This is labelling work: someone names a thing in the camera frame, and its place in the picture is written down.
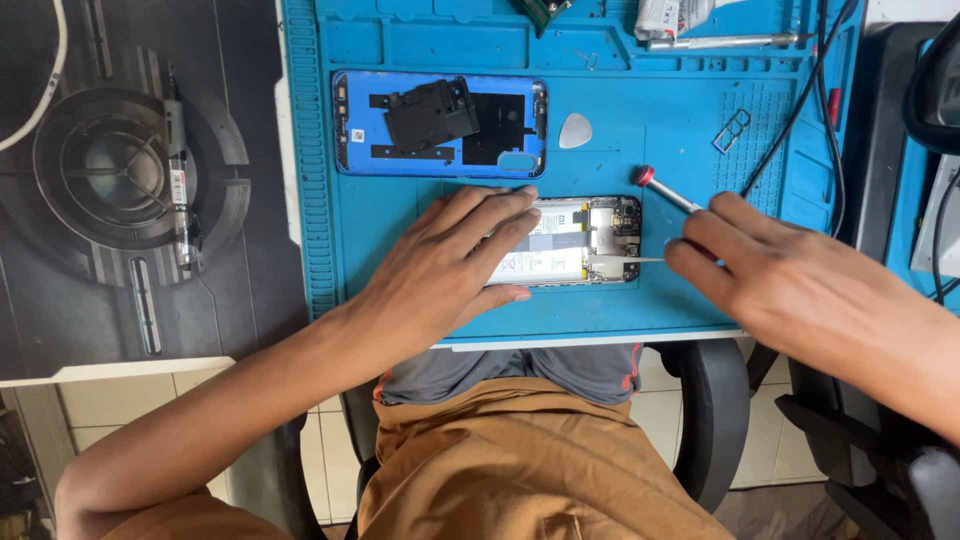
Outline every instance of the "man's right hand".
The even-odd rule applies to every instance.
[[[919,421],[908,403],[918,394],[960,390],[960,321],[824,234],[766,217],[728,192],[691,215],[664,256],[761,343]]]

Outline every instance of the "hand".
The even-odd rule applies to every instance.
[[[526,287],[484,285],[539,223],[540,211],[529,208],[535,199],[531,185],[517,191],[469,186],[434,201],[360,294],[328,316],[348,321],[353,340],[379,347],[377,354],[393,365],[484,311],[529,299]]]
[[[664,256],[758,341],[847,381],[858,378],[852,358],[912,361],[958,330],[949,312],[873,260],[732,193],[690,216]]]

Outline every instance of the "chair armrest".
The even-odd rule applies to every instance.
[[[750,388],[733,339],[654,344],[663,365],[680,377],[684,434],[674,475],[707,512],[723,501],[740,465],[750,424]]]
[[[297,540],[326,540],[310,504],[300,460],[306,413],[253,444],[227,468],[230,503]]]

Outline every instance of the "black cable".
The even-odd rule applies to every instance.
[[[820,0],[817,14],[817,54],[827,55],[827,0]],[[844,215],[847,212],[847,184],[843,176],[843,155],[840,153],[840,144],[837,142],[836,130],[833,126],[833,117],[830,115],[829,94],[827,94],[827,84],[824,81],[824,70],[817,72],[817,89],[820,93],[820,108],[824,115],[824,127],[827,129],[827,143],[830,150],[830,157],[833,159],[833,182],[836,184],[836,201],[839,209],[835,214],[835,223],[831,227],[830,237],[836,238],[840,234],[840,225],[843,223]]]
[[[937,209],[937,221],[933,225],[933,257],[930,261],[930,269],[933,271],[933,286],[936,287],[937,295],[933,301],[943,305],[947,293],[944,291],[944,284],[940,278],[940,234],[944,229],[944,216],[947,214],[947,203],[950,201],[950,195],[960,184],[960,167],[953,173],[953,178],[947,184],[947,191],[944,192],[944,198],[940,200],[940,207]]]
[[[804,86],[804,91],[801,92],[800,98],[797,100],[797,107],[793,109],[793,113],[787,120],[783,131],[780,132],[780,136],[778,136],[777,140],[774,141],[774,145],[767,152],[766,156],[763,157],[760,165],[756,167],[756,170],[754,171],[753,176],[751,176],[750,180],[747,182],[747,185],[744,186],[742,191],[740,191],[740,196],[744,199],[750,195],[750,191],[754,188],[756,183],[760,180],[760,177],[763,175],[763,169],[767,168],[767,165],[770,164],[770,161],[774,158],[774,155],[786,140],[786,136],[790,134],[790,130],[793,128],[793,125],[797,123],[797,118],[800,117],[800,113],[804,109],[806,98],[810,95],[810,90],[813,89],[813,85],[817,82],[817,73],[823,71],[824,69],[824,58],[827,57],[827,52],[829,51],[830,45],[833,44],[833,39],[836,37],[837,31],[840,30],[840,25],[850,14],[850,11],[856,7],[858,1],[859,0],[847,0],[847,2],[844,3],[843,8],[840,10],[840,14],[837,15],[836,22],[833,23],[833,28],[830,29],[830,35],[827,37],[827,42],[824,44],[824,48],[820,49],[818,47],[817,61],[813,64],[813,71],[810,72],[810,78],[807,79],[806,86]]]
[[[949,293],[953,292],[953,289],[957,288],[958,286],[960,286],[960,279],[953,279],[947,282],[947,284],[944,285],[944,296],[947,296]],[[929,298],[930,300],[933,300],[936,297],[937,291],[933,291],[926,295],[926,298]]]

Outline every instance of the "white tile floor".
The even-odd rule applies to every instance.
[[[753,340],[741,340],[748,354]],[[78,451],[130,420],[182,395],[222,370],[149,375],[60,384],[60,395]],[[683,427],[680,381],[660,364],[660,355],[646,349],[638,371],[643,389],[633,396],[630,416],[647,433],[671,467],[676,461]],[[774,399],[790,392],[785,358],[778,359],[750,403],[750,427],[733,488],[825,479],[817,470],[803,433],[786,422]],[[312,408],[301,434],[303,470],[314,513],[323,524],[346,523],[356,511],[356,478],[360,465],[350,445],[340,400]],[[227,481],[220,475],[208,484],[225,501]]]

